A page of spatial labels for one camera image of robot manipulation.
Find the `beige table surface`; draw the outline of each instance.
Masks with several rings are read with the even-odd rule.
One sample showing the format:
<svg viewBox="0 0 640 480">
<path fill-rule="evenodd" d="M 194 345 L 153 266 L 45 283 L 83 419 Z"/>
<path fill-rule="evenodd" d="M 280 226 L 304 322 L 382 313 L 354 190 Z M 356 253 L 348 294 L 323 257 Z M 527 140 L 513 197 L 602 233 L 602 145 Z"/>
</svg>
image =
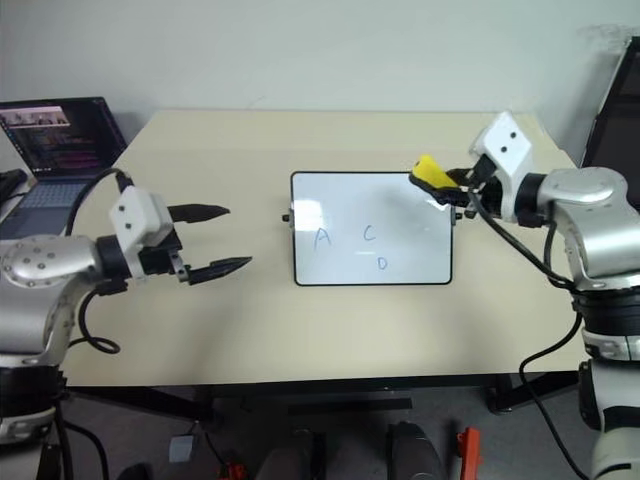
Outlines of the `beige table surface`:
<svg viewBox="0 0 640 480">
<path fill-rule="evenodd" d="M 446 286 L 299 287 L 290 231 L 281 221 L 294 170 L 408 170 L 422 153 L 444 168 L 472 164 L 468 146 L 492 114 L 162 111 L 118 161 L 168 205 L 212 203 L 231 215 L 177 225 L 194 267 L 253 255 L 242 270 L 189 287 L 152 277 L 98 298 L 94 335 L 117 356 L 74 347 L 71 385 L 229 384 L 289 380 L 513 372 L 570 327 L 568 295 L 478 218 L 454 231 Z M 518 117 L 538 171 L 572 167 L 532 116 Z M 83 206 L 76 233 L 112 233 L 115 182 Z M 509 227 L 541 254 L 543 230 Z M 554 261 L 566 271 L 562 242 Z M 580 339 L 535 370 L 575 369 Z"/>
</svg>

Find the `monitor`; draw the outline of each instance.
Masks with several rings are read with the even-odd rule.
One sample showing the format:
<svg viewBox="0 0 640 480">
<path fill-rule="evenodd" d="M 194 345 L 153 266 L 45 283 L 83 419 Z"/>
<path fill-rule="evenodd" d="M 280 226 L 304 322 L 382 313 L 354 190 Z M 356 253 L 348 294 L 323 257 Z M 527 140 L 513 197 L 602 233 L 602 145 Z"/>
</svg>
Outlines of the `monitor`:
<svg viewBox="0 0 640 480">
<path fill-rule="evenodd" d="M 640 210 L 640 37 L 631 40 L 622 57 L 582 166 L 620 172 L 629 184 L 629 203 Z"/>
<path fill-rule="evenodd" d="M 39 178 L 95 175 L 126 148 L 102 97 L 0 102 L 0 125 Z"/>
</svg>

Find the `gray carpet floor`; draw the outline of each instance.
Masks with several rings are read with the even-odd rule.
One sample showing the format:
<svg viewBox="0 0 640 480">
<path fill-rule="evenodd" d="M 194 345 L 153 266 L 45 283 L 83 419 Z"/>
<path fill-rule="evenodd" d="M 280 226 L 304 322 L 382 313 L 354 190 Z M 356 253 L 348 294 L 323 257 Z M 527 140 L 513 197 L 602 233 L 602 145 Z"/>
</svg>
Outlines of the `gray carpet floor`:
<svg viewBox="0 0 640 480">
<path fill-rule="evenodd" d="M 189 394 L 188 387 L 175 393 Z M 218 450 L 238 455 L 255 474 L 269 450 L 286 441 L 292 431 L 311 429 L 327 435 L 327 479 L 385 480 L 387 425 L 402 420 L 420 425 L 434 443 L 450 478 L 460 475 L 455 456 L 455 433 L 467 426 L 482 435 L 480 480 L 574 478 L 535 406 L 493 415 L 481 388 L 426 388 L 369 395 L 325 395 L 220 399 L 215 402 L 222 422 L 210 427 Z M 289 415 L 300 403 L 362 399 L 411 398 L 413 408 L 360 413 Z M 547 405 L 561 436 L 583 470 L 589 471 L 597 433 L 586 427 L 578 412 L 577 392 L 548 399 Z M 184 420 L 140 413 L 113 405 L 75 398 L 64 407 L 65 417 L 96 433 L 109 455 L 112 478 L 127 466 L 151 465 L 155 480 L 215 479 L 218 463 L 196 428 L 199 442 L 188 463 L 169 463 L 172 436 L 186 433 Z M 83 437 L 69 433 L 76 478 L 100 478 L 98 457 Z"/>
</svg>

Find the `laptop keyboard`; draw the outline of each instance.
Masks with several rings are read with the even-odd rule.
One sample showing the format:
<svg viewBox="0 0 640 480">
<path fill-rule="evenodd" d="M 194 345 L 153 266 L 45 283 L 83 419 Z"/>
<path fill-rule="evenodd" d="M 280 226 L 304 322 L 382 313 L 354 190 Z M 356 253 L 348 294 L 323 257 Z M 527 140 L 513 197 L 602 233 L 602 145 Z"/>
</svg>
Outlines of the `laptop keyboard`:
<svg viewBox="0 0 640 480">
<path fill-rule="evenodd" d="M 70 207 L 84 183 L 39 184 L 20 204 L 20 208 Z"/>
</svg>

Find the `yellow sponge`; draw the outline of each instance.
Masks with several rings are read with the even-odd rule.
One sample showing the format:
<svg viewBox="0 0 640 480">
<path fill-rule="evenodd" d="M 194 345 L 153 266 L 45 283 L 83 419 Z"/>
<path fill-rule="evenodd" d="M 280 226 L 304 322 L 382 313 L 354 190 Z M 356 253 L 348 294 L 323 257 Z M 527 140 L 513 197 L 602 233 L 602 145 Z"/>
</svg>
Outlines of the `yellow sponge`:
<svg viewBox="0 0 640 480">
<path fill-rule="evenodd" d="M 420 160 L 413 167 L 411 174 L 434 188 L 458 187 L 431 155 L 420 155 Z"/>
</svg>

